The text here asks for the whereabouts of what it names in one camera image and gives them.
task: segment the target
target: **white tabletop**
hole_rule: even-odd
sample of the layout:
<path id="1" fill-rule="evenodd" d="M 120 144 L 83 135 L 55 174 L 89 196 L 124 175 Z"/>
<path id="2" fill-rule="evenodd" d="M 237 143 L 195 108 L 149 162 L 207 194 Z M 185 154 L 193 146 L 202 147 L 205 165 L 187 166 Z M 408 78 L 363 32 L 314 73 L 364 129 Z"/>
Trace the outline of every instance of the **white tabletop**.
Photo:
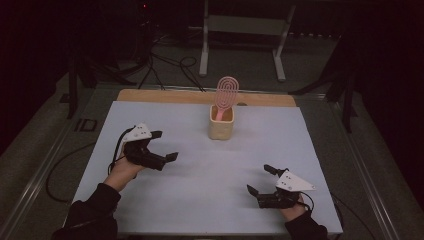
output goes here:
<path id="1" fill-rule="evenodd" d="M 147 169 L 121 192 L 119 232 L 159 235 L 269 235 L 286 233 L 275 209 L 260 209 L 246 188 L 273 193 L 278 177 L 264 164 L 289 168 L 316 187 L 312 217 L 341 233 L 329 190 L 302 113 L 296 107 L 235 107 L 230 140 L 207 135 L 209 105 L 114 102 L 74 200 L 86 200 L 107 176 L 121 133 L 144 122 L 162 138 L 153 153 L 179 152 L 163 171 Z"/>

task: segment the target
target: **person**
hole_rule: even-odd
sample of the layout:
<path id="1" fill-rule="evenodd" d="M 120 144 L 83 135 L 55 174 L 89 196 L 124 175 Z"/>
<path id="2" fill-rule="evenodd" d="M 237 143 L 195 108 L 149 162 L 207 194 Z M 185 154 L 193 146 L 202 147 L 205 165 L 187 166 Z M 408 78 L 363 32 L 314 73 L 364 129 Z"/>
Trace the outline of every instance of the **person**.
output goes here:
<path id="1" fill-rule="evenodd" d="M 117 239 L 118 225 L 113 212 L 121 198 L 119 192 L 143 169 L 143 166 L 129 162 L 121 153 L 109 176 L 97 185 L 88 200 L 71 205 L 64 227 L 55 231 L 52 239 Z M 286 219 L 285 226 L 293 240 L 327 239 L 327 229 L 318 225 L 304 206 L 296 204 L 292 208 L 280 209 L 280 212 Z"/>

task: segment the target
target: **black sleeve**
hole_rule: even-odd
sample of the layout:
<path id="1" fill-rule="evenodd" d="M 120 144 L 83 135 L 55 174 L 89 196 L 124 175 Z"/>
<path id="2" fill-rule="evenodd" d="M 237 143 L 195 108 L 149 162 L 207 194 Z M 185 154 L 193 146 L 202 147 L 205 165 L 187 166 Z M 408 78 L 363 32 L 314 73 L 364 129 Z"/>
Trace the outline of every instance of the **black sleeve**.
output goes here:
<path id="1" fill-rule="evenodd" d="M 65 226 L 57 230 L 52 239 L 116 239 L 118 225 L 113 212 L 121 195 L 110 186 L 99 183 L 91 197 L 76 201 L 69 209 Z"/>
<path id="2" fill-rule="evenodd" d="M 285 223 L 293 240 L 328 240 L 327 228 L 318 225 L 311 218 L 311 213 L 307 211 L 302 216 Z"/>

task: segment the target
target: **gray carpet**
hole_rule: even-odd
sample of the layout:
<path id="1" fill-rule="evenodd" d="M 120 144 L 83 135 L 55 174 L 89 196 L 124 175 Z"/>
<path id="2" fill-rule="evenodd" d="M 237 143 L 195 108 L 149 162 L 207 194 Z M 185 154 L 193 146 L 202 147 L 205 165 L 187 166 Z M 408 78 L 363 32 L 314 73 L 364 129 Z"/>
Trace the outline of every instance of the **gray carpet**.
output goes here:
<path id="1" fill-rule="evenodd" d="M 219 78 L 231 75 L 236 77 L 242 90 L 287 92 L 296 90 L 317 80 L 329 55 L 334 48 L 333 40 L 289 38 L 283 51 L 283 65 L 288 80 L 285 83 L 276 81 L 272 55 L 268 49 L 237 49 L 211 47 L 208 76 L 198 78 L 205 88 L 214 88 Z M 186 56 L 200 58 L 199 46 L 175 47 L 158 45 L 153 51 L 162 56 L 180 60 Z M 197 75 L 198 64 L 192 67 Z M 193 87 L 178 67 L 159 60 L 154 60 L 154 68 L 159 79 L 168 86 Z M 134 82 L 140 82 L 147 69 L 130 76 Z M 32 174 L 40 166 L 44 156 L 51 150 L 60 129 L 69 123 L 65 120 L 67 105 L 58 100 L 66 92 L 65 76 L 58 83 L 57 93 L 46 102 L 34 119 L 22 131 L 10 148 L 0 159 L 0 223 L 4 224 L 13 206 L 18 203 L 20 195 Z M 143 88 L 157 88 L 153 74 L 150 74 Z M 101 131 L 109 107 L 116 99 L 119 90 L 125 86 L 117 85 L 104 79 L 91 95 L 88 104 L 82 108 L 78 118 L 95 119 L 98 126 L 94 132 L 70 131 L 62 147 L 55 157 L 60 160 L 78 148 L 94 143 Z M 315 90 L 324 93 L 326 87 Z M 376 239 L 385 239 L 380 227 L 376 210 L 370 203 L 361 174 L 355 165 L 348 139 L 354 141 L 359 149 L 367 170 L 372 176 L 378 193 L 387 207 L 388 215 L 398 233 L 399 239 L 421 239 L 424 236 L 424 217 L 422 210 L 414 201 L 409 189 L 373 125 L 359 95 L 355 95 L 354 108 L 357 117 L 352 118 L 353 133 L 346 138 L 340 128 L 334 105 L 320 100 L 319 95 L 308 95 L 296 98 L 310 132 L 317 156 L 330 191 L 343 201 L 336 201 L 344 222 L 344 234 L 340 239 L 372 239 L 364 225 L 354 215 L 360 217 L 372 231 Z M 65 158 L 58 165 L 50 178 L 52 194 L 58 198 L 72 199 L 84 172 L 93 146 L 76 152 Z M 49 239 L 51 233 L 59 228 L 66 217 L 69 203 L 59 203 L 46 194 L 41 188 L 30 210 L 25 212 L 22 221 L 10 239 Z M 287 239 L 276 236 L 275 239 Z M 145 237 L 143 239 L 179 239 L 177 237 Z M 216 237 L 215 239 L 265 239 L 262 237 Z"/>

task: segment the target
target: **yellow container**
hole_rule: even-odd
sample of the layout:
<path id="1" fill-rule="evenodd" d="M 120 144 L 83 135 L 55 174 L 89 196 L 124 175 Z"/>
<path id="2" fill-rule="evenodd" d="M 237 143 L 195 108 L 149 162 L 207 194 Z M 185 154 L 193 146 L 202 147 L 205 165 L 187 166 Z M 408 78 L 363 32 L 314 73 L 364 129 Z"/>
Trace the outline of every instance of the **yellow container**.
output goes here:
<path id="1" fill-rule="evenodd" d="M 234 110 L 227 109 L 221 121 L 215 121 L 218 108 L 213 105 L 209 113 L 209 138 L 213 140 L 228 140 L 231 138 L 234 126 Z"/>

